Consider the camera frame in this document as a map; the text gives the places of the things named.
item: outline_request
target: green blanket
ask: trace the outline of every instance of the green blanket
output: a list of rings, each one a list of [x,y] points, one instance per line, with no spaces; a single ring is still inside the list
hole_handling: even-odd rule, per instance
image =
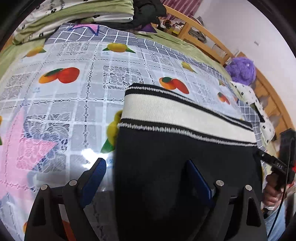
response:
[[[71,21],[77,18],[88,18],[102,12],[109,13],[128,13],[133,15],[133,1],[131,0],[97,0],[89,3],[78,4],[66,9],[54,12],[47,15],[34,23],[30,24],[23,31],[16,34],[13,38],[14,44],[20,44],[22,42],[27,42],[30,39],[35,39],[39,36],[40,32],[48,32],[52,34],[57,27],[59,27],[63,22]]]
[[[202,62],[202,63],[208,64],[210,66],[213,66],[221,74],[223,74],[223,76],[228,81],[231,81],[230,75],[223,68],[223,66],[221,64],[217,63],[216,61],[212,60],[209,56],[205,55],[200,49],[198,49],[194,45],[187,43],[187,42],[185,42],[173,35],[170,35],[168,33],[160,31],[158,29],[155,29],[155,30],[157,31],[157,34],[154,34],[154,35],[136,34],[136,36],[138,38],[145,38],[145,39],[155,41],[159,44],[162,44],[162,45],[167,46],[169,48],[175,49],[175,50],[195,59],[198,62]]]
[[[10,45],[0,53],[0,79],[5,74],[9,66],[24,57],[30,50],[38,46],[43,46],[45,39],[27,42],[21,45]]]

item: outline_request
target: purple fluffy ball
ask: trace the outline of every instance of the purple fluffy ball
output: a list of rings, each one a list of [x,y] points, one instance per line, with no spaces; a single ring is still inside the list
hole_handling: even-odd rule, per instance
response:
[[[233,58],[225,69],[234,82],[250,85],[256,79],[255,65],[252,60],[245,57]]]

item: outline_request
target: hand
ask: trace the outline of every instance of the hand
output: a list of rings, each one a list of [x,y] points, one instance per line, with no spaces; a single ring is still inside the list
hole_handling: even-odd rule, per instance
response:
[[[277,208],[281,203],[284,188],[281,188],[281,190],[279,191],[274,189],[274,187],[276,186],[277,178],[278,176],[275,173],[267,175],[266,177],[267,184],[263,191],[263,203],[266,206],[274,206],[275,208]]]

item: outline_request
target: jeans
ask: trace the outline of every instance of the jeans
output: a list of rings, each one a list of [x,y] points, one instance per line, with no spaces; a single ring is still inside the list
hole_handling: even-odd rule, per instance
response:
[[[264,220],[267,234],[269,233],[269,230],[274,222],[277,211],[278,211],[278,208],[268,218]],[[279,212],[276,223],[268,238],[268,241],[277,241],[282,235],[282,233],[285,231],[285,229],[286,229],[286,221],[285,221],[285,202],[284,202]]]

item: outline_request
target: blue gripper pad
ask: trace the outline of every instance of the blue gripper pad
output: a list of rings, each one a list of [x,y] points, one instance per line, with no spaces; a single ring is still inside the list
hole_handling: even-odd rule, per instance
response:
[[[80,193],[80,206],[85,208],[89,205],[96,194],[98,187],[106,173],[106,161],[103,158],[99,158],[90,170],[82,173],[78,179],[78,190]]]
[[[198,193],[200,200],[207,206],[212,206],[215,190],[212,190],[192,160],[186,162],[186,170],[189,179],[191,180],[195,190]]]

